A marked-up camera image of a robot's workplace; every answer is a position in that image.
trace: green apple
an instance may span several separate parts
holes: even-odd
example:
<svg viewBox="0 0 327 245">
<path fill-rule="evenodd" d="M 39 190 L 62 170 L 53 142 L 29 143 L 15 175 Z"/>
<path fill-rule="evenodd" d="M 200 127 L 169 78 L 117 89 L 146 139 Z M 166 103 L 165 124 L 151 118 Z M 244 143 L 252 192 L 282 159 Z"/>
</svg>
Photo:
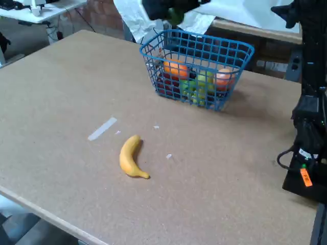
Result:
<svg viewBox="0 0 327 245">
<path fill-rule="evenodd" d="M 205 72 L 202 70 L 198 73 L 197 80 L 200 87 L 205 87 L 206 84 L 214 83 L 214 74 L 210 71 Z"/>
<path fill-rule="evenodd" d="M 199 89 L 199 98 L 200 99 L 205 99 L 205 89 L 204 88 L 200 88 Z"/>
</svg>

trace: yellow banana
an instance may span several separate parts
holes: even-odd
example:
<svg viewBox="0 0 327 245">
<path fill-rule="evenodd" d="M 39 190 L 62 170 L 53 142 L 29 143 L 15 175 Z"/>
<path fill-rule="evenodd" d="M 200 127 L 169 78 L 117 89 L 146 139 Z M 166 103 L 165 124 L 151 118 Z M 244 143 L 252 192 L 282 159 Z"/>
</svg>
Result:
<svg viewBox="0 0 327 245">
<path fill-rule="evenodd" d="M 122 170 L 129 176 L 140 176 L 148 179 L 150 177 L 149 174 L 140 170 L 133 159 L 133 153 L 138 146 L 140 139 L 141 138 L 138 135 L 134 135 L 126 140 L 121 149 L 121 154 L 119 155 L 119 163 Z"/>
</svg>

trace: blue wire basket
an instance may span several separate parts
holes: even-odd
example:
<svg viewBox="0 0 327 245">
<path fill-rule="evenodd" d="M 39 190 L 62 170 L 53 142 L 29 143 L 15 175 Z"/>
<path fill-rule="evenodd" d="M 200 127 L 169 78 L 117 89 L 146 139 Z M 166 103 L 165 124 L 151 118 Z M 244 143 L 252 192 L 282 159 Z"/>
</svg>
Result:
<svg viewBox="0 0 327 245">
<path fill-rule="evenodd" d="M 230 98 L 254 48 L 173 29 L 158 33 L 140 52 L 159 95 L 218 111 Z"/>
</svg>

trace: paper scrap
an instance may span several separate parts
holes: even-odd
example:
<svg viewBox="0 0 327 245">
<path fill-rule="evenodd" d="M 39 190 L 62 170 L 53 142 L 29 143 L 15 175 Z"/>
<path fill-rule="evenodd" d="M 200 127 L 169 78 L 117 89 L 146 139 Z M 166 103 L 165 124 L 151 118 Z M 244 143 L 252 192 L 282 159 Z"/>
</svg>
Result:
<svg viewBox="0 0 327 245">
<path fill-rule="evenodd" d="M 87 139 L 92 141 L 97 139 L 101 134 L 103 134 L 107 129 L 109 129 L 115 122 L 117 121 L 116 118 L 112 117 L 104 124 L 101 125 L 97 130 L 95 130 Z"/>
</svg>

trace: brick wall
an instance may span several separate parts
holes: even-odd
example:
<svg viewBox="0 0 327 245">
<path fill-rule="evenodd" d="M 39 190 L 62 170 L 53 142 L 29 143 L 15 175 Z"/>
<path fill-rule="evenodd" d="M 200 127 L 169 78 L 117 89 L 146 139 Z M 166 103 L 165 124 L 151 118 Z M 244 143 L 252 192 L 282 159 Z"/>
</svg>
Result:
<svg viewBox="0 0 327 245">
<path fill-rule="evenodd" d="M 113 0 L 88 0 L 87 5 L 78 9 L 91 24 L 122 30 L 123 23 Z M 73 21 L 82 22 L 76 11 L 71 11 Z"/>
</svg>

